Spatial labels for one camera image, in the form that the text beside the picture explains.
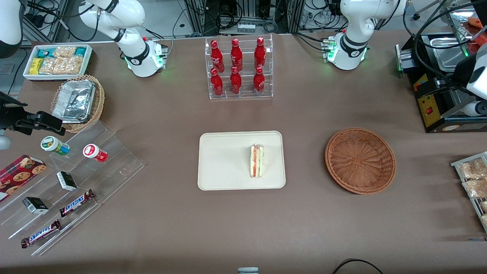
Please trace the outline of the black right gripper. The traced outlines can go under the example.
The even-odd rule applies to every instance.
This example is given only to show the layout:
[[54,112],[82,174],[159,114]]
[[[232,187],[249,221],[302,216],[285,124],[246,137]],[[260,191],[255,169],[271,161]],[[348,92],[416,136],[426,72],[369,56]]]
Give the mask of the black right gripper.
[[47,112],[37,112],[37,126],[33,119],[34,114],[25,111],[23,104],[4,92],[0,92],[0,127],[2,130],[21,132],[31,135],[34,129],[54,132],[64,136],[66,129],[63,127],[62,120],[52,116]]

